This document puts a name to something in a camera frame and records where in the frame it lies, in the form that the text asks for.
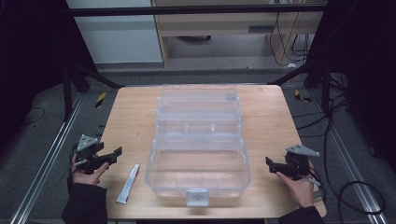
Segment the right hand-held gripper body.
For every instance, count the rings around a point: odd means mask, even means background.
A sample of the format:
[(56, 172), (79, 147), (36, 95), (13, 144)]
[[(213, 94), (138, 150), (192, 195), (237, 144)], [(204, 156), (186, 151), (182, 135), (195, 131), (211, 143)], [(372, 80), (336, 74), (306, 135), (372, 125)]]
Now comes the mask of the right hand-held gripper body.
[(320, 153), (303, 145), (286, 147), (286, 164), (289, 170), (286, 176), (293, 180), (301, 179), (309, 174), (309, 158), (319, 157)]

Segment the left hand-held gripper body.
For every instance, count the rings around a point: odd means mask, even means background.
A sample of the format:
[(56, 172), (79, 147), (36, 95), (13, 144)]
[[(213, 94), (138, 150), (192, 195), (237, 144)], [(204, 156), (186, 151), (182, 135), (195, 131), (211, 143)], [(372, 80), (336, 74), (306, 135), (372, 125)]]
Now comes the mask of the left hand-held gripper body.
[(100, 167), (97, 153), (103, 148), (103, 142), (83, 134), (76, 147), (74, 166), (86, 175), (93, 174)]

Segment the person's left hand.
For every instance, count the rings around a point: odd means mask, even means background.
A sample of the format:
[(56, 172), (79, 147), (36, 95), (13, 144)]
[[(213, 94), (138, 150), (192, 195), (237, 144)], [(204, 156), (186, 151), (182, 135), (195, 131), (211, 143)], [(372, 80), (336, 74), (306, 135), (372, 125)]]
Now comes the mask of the person's left hand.
[(94, 171), (93, 174), (87, 175), (82, 173), (75, 166), (71, 168), (71, 180), (73, 184), (85, 184), (97, 186), (100, 183), (100, 177), (108, 169), (109, 163), (105, 162), (100, 168)]

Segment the person's right hand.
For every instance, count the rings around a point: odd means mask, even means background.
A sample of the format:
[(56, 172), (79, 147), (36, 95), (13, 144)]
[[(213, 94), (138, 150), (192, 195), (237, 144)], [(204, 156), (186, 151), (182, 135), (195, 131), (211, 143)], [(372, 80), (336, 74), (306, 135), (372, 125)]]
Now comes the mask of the person's right hand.
[(280, 172), (276, 176), (288, 187), (291, 197), (300, 207), (314, 205), (314, 184), (310, 182), (312, 175), (307, 175), (299, 180), (292, 180)]

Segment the white ointment tube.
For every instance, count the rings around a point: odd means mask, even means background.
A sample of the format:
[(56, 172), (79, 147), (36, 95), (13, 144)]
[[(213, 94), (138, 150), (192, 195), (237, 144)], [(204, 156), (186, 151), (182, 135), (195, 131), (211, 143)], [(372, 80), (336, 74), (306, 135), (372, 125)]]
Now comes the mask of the white ointment tube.
[(139, 171), (140, 165), (137, 163), (131, 172), (129, 173), (124, 186), (116, 200), (117, 203), (127, 204), (128, 198), (130, 196), (134, 181), (136, 179), (137, 173)]

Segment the yellow black floor tape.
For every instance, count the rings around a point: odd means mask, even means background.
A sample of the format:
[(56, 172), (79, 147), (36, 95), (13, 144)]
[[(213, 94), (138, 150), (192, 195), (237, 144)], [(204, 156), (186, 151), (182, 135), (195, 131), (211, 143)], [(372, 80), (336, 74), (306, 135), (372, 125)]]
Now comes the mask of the yellow black floor tape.
[(94, 108), (100, 108), (105, 97), (106, 97), (106, 92), (101, 92), (97, 98)]
[(306, 103), (312, 102), (311, 98), (303, 97), (298, 90), (294, 90), (294, 96), (295, 96), (296, 100), (300, 100), (300, 101), (303, 101), (303, 102), (306, 102)]

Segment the clear plastic storage box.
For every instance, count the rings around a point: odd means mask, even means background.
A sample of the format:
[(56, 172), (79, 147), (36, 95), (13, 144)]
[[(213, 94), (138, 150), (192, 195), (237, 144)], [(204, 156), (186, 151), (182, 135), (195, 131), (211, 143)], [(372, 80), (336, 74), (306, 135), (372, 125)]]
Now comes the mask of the clear plastic storage box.
[(205, 207), (239, 198), (251, 181), (235, 85), (164, 85), (145, 181), (162, 198)]

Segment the black metal stand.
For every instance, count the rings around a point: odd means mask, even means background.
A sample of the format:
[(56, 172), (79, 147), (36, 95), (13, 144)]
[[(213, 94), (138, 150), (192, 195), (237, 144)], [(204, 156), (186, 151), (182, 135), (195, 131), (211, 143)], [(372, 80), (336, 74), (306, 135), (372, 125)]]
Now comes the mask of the black metal stand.
[(285, 76), (269, 82), (269, 85), (281, 86), (287, 81), (307, 73), (304, 86), (308, 89), (316, 87), (321, 82), (321, 107), (327, 117), (330, 116), (330, 66), (325, 60), (313, 59), (298, 68), (295, 68)]
[(64, 88), (64, 121), (69, 120), (73, 112), (71, 87), (74, 86), (78, 92), (87, 92), (90, 88), (85, 76), (92, 77), (111, 89), (123, 88), (123, 85), (102, 77), (98, 72), (93, 71), (83, 65), (65, 65), (62, 70)]

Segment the white cabinet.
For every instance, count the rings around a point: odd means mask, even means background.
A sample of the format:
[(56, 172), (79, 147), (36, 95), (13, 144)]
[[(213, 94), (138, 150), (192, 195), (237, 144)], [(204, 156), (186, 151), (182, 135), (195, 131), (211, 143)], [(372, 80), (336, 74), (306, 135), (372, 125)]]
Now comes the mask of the white cabinet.
[[(150, 7), (150, 0), (66, 0), (72, 9)], [(154, 18), (144, 16), (75, 17), (96, 64), (161, 63)]]

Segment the light wooden desk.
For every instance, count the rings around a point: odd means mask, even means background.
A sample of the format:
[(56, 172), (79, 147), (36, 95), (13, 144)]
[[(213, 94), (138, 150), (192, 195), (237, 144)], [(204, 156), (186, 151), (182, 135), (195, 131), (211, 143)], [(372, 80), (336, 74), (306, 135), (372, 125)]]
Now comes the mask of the light wooden desk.
[[(155, 7), (221, 5), (324, 4), (326, 0), (150, 0)], [(159, 36), (265, 35), (280, 64), (291, 61), (291, 46), (298, 35), (313, 35), (323, 13), (269, 12), (157, 15)]]

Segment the aluminium floor rail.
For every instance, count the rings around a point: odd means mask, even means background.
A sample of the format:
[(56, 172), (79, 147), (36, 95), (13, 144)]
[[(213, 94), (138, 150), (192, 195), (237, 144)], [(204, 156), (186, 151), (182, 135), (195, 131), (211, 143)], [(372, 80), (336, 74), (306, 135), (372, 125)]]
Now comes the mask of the aluminium floor rail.
[(29, 189), (23, 197), (23, 200), (11, 217), (9, 224), (25, 224), (41, 190), (43, 189), (44, 184), (47, 181), (50, 170), (52, 169), (53, 164), (55, 163), (58, 154), (64, 145), (64, 141), (76, 120), (85, 96), (85, 93), (77, 94), (76, 100), (72, 104), (72, 111), (69, 118), (62, 123), (62, 126), (57, 132), (57, 135), (54, 138), (45, 159), (41, 163), (32, 184), (30, 185)]
[[(365, 181), (360, 170), (347, 152), (347, 148), (342, 141), (339, 132), (337, 132), (336, 128), (332, 124), (332, 107), (330, 106), (330, 116), (327, 117), (322, 110), (321, 100), (319, 99), (318, 94), (314, 91), (310, 91), (309, 94), (312, 96), (312, 100), (319, 114), (324, 117), (324, 124), (326, 125), (323, 146), (324, 171), (329, 189), (337, 201), (337, 213), (340, 218), (340, 223), (344, 224), (343, 212), (345, 211), (345, 206), (355, 212), (366, 215), (372, 224), (389, 224), (383, 214), (386, 208), (385, 198), (378, 189)], [(348, 176), (348, 181), (338, 191), (334, 189), (328, 174), (328, 140), (331, 140), (332, 148), (337, 153), (338, 158), (346, 171), (346, 175)], [(351, 205), (343, 199), (343, 194), (348, 188), (353, 188), (355, 190), (355, 193), (361, 203), (361, 208)]]

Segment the black horizontal frame bar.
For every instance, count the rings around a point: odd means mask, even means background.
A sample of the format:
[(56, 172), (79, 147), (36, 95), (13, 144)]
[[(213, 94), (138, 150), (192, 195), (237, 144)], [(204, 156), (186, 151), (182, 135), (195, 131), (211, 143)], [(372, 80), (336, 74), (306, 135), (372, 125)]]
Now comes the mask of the black horizontal frame bar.
[(300, 5), (227, 5), (227, 6), (176, 6), (176, 7), (112, 7), (75, 8), (64, 14), (73, 17), (94, 16), (143, 16), (143, 15), (190, 15), (227, 13), (311, 12), (325, 11), (326, 4)]

